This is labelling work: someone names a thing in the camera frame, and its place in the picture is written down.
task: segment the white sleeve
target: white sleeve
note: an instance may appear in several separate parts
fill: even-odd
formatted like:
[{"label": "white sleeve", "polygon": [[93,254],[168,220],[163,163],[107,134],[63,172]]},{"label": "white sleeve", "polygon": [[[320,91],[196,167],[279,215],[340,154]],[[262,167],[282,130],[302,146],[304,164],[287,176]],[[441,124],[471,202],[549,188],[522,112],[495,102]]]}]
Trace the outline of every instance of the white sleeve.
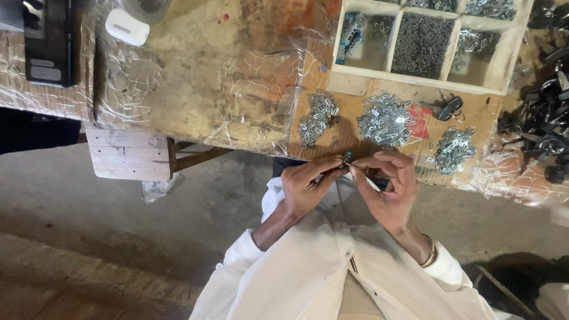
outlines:
[{"label": "white sleeve", "polygon": [[263,255],[247,229],[225,252],[223,264],[217,264],[197,299],[190,320],[225,319],[237,297],[244,274]]},{"label": "white sleeve", "polygon": [[438,241],[436,261],[423,270],[435,280],[453,302],[472,320],[496,320],[496,315],[486,300],[472,287],[458,261]]}]

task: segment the wrist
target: wrist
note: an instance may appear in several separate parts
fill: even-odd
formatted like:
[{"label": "wrist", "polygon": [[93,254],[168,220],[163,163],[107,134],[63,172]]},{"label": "wrist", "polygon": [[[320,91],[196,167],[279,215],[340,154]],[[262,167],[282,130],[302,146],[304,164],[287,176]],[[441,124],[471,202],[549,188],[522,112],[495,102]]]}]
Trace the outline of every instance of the wrist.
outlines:
[{"label": "wrist", "polygon": [[415,226],[413,221],[409,219],[407,222],[398,226],[388,226],[385,230],[393,237],[397,238],[413,238],[417,236],[422,236],[419,229]]},{"label": "wrist", "polygon": [[428,260],[431,245],[411,220],[405,226],[387,229],[387,232],[418,264]]},{"label": "wrist", "polygon": [[281,201],[275,211],[251,235],[253,242],[261,251],[267,251],[303,218],[287,210],[284,202]]}]

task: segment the car key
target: car key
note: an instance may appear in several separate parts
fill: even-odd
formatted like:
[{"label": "car key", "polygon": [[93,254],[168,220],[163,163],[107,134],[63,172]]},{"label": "car key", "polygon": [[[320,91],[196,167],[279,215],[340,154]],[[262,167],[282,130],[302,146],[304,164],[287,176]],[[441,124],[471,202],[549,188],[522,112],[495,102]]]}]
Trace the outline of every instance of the car key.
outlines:
[{"label": "car key", "polygon": [[[458,122],[464,122],[464,120],[466,120],[464,113],[460,111],[460,108],[464,105],[464,102],[460,97],[452,98],[450,101],[445,102],[442,107],[426,103],[423,103],[423,105],[433,111],[437,120],[448,121],[451,118],[456,119]],[[461,114],[463,115],[462,120],[456,118]]]}]

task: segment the gold bracelet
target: gold bracelet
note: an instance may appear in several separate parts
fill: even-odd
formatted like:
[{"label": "gold bracelet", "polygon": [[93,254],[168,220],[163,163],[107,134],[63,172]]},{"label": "gold bracelet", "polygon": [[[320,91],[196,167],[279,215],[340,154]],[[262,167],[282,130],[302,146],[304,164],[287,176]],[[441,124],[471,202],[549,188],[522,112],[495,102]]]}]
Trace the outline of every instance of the gold bracelet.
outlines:
[{"label": "gold bracelet", "polygon": [[436,248],[435,248],[435,243],[432,241],[431,237],[427,236],[424,233],[422,235],[425,236],[425,238],[427,238],[427,241],[431,244],[431,252],[429,252],[427,261],[420,264],[421,268],[426,268],[426,267],[430,266],[433,262],[435,262],[437,252],[436,252]]}]

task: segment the key fob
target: key fob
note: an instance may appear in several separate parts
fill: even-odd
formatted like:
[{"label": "key fob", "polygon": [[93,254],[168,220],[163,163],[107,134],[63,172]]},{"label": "key fob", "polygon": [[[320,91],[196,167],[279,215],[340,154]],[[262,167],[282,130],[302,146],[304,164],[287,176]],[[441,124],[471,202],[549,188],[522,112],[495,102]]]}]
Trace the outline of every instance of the key fob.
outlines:
[{"label": "key fob", "polygon": [[448,121],[452,118],[452,114],[462,108],[464,102],[460,97],[454,97],[445,103],[440,111],[437,112],[436,118],[441,121]]}]

